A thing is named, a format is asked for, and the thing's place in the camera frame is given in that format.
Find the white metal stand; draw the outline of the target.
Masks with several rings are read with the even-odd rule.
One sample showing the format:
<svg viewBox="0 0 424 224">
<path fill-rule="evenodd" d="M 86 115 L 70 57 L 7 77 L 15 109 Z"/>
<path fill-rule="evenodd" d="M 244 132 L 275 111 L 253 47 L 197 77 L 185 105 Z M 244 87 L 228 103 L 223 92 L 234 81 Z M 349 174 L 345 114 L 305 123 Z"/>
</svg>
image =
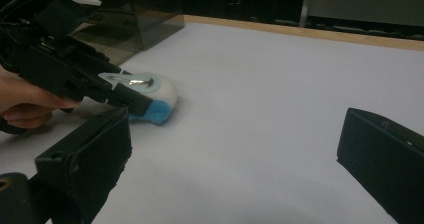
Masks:
<svg viewBox="0 0 424 224">
<path fill-rule="evenodd" d="M 299 26 L 309 17 L 424 27 L 424 0 L 303 0 Z"/>
</svg>

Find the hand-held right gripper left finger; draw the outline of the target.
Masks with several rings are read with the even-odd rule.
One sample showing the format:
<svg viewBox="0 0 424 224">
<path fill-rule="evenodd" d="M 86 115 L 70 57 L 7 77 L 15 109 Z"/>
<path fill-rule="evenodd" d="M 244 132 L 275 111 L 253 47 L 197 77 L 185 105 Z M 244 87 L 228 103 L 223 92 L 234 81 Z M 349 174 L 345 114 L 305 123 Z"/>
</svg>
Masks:
<svg viewBox="0 0 424 224">
<path fill-rule="evenodd" d="M 91 224 L 132 153 L 125 108 L 102 112 L 35 158 L 54 224 Z"/>
</svg>

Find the white and blue fluffy hair clip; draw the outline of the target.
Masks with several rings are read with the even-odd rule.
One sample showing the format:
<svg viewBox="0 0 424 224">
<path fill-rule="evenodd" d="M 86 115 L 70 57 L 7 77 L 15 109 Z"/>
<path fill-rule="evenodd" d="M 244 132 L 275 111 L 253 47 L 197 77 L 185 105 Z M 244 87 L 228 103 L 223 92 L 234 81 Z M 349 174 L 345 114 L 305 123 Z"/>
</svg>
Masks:
<svg viewBox="0 0 424 224">
<path fill-rule="evenodd" d="M 160 125 L 170 117 L 178 100 L 176 86 L 164 76 L 153 73 L 101 73 L 99 77 L 108 81 L 114 92 L 121 89 L 135 98 L 128 105 L 131 119 Z"/>
</svg>

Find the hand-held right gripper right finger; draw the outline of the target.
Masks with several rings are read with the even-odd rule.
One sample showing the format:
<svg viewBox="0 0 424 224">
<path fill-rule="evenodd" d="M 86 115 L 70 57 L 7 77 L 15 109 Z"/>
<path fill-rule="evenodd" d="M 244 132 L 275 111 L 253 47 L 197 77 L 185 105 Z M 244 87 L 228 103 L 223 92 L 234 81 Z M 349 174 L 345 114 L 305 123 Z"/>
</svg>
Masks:
<svg viewBox="0 0 424 224">
<path fill-rule="evenodd" d="M 350 108 L 337 161 L 398 224 L 424 224 L 424 136 Z"/>
</svg>

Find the smoky transparent drawer organizer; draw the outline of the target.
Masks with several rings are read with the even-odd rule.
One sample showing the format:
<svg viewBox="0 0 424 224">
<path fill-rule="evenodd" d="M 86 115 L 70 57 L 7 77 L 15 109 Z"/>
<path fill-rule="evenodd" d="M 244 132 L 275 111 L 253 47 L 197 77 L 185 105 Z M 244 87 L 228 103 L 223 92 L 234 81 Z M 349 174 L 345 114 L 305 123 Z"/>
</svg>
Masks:
<svg viewBox="0 0 424 224">
<path fill-rule="evenodd" d="M 184 26 L 182 0 L 102 0 L 72 37 L 120 65 Z"/>
</svg>

